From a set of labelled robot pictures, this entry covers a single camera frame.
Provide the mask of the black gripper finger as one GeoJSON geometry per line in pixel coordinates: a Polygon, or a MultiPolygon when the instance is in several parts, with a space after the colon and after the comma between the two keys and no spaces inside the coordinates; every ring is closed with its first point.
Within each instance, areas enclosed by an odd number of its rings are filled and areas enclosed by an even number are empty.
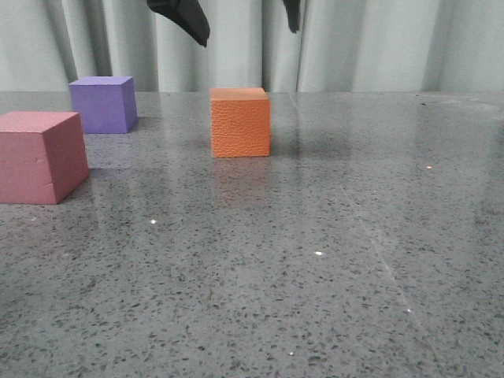
{"type": "Polygon", "coordinates": [[[283,0],[283,6],[287,13],[287,22],[289,30],[292,33],[297,33],[300,28],[300,0],[283,0]]]}
{"type": "Polygon", "coordinates": [[[147,0],[155,13],[168,18],[181,27],[200,46],[207,47],[209,22],[196,0],[147,0]]]}

